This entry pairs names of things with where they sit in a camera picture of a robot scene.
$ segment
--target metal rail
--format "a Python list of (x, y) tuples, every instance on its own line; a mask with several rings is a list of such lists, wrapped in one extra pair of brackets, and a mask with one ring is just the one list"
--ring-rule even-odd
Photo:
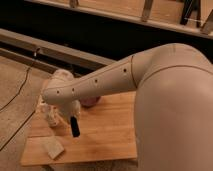
[(55, 43), (50, 43), (40, 39), (32, 38), (15, 32), (0, 29), (0, 42), (10, 44), (28, 51), (52, 57), (69, 64), (78, 65), (91, 70), (96, 70), (106, 65), (110, 65), (114, 60), (79, 51)]

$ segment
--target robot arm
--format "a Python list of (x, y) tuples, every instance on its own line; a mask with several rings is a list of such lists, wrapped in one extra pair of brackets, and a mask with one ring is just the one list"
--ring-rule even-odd
[(213, 68), (196, 49), (168, 44), (79, 79), (62, 75), (42, 97), (65, 114), (74, 100), (136, 90), (139, 171), (213, 170)]
[(63, 75), (53, 75), (42, 97), (45, 102), (58, 105), (82, 98), (133, 91), (154, 72), (187, 65), (203, 66), (204, 69), (211, 67), (194, 48), (168, 44), (129, 56), (81, 78), (74, 79), (67, 73), (69, 78), (62, 80)]

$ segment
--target wooden cutting board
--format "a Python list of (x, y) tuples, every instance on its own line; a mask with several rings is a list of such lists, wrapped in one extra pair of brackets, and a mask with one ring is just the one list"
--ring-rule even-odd
[[(82, 108), (81, 135), (71, 136), (70, 126), (61, 120), (54, 129), (37, 109), (22, 155), (23, 166), (76, 163), (136, 158), (133, 124), (135, 93), (103, 96), (95, 107)], [(65, 152), (52, 160), (42, 146), (42, 138), (56, 136)]]

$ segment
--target wire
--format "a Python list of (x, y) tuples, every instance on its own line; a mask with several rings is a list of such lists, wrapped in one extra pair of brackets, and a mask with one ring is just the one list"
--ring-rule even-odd
[(30, 120), (30, 118), (35, 113), (35, 110), (30, 113), (30, 115), (26, 118), (26, 120), (21, 124), (21, 126), (13, 133), (13, 135), (0, 147), (0, 152), (10, 143), (10, 141), (17, 135), (17, 133), (24, 127), (24, 125)]
[(1, 108), (0, 108), (0, 113), (7, 107), (11, 104), (11, 102), (21, 93), (21, 90), (23, 89), (24, 85), (26, 84), (27, 80), (28, 80), (28, 76), (29, 76), (29, 72), (31, 70), (31, 68), (35, 65), (36, 61), (37, 61), (37, 52), (39, 51), (40, 49), (36, 49), (35, 53), (34, 53), (34, 60), (32, 62), (32, 64), (27, 68), (26, 70), (26, 74), (25, 74), (25, 78), (24, 78), (24, 81), (21, 83), (17, 93), (5, 104), (3, 105)]

